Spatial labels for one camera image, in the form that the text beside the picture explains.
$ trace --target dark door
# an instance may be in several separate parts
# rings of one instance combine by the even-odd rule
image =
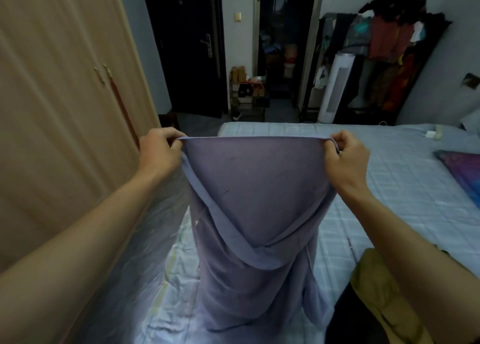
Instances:
[[[227,103],[219,1],[146,0],[172,111],[219,118]]]

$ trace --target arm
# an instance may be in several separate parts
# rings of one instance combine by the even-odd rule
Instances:
[[[184,136],[152,129],[135,176],[0,276],[0,342],[52,342],[90,299],[155,188],[180,164]]]
[[[382,205],[366,183],[370,151],[348,131],[327,141],[325,168],[400,290],[433,339],[470,343],[480,336],[480,280]]]

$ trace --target door handle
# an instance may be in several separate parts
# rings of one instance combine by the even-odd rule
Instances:
[[[207,33],[206,37],[207,37],[207,40],[200,39],[200,42],[207,45],[208,58],[213,58],[212,38],[210,37],[210,35],[208,33]]]

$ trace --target lavender cloth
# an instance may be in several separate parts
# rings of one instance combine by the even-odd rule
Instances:
[[[324,329],[333,306],[312,269],[336,192],[321,139],[182,139],[205,327],[229,342],[271,342],[303,308]]]

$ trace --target tiled floor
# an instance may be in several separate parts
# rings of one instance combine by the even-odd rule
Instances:
[[[222,115],[220,119],[208,116],[178,113],[178,122],[181,130],[189,136],[216,136],[220,126],[231,122],[229,115]],[[240,121],[258,121],[254,117],[240,119]],[[289,99],[270,100],[270,107],[265,110],[265,122],[299,122],[298,111],[292,107]]]

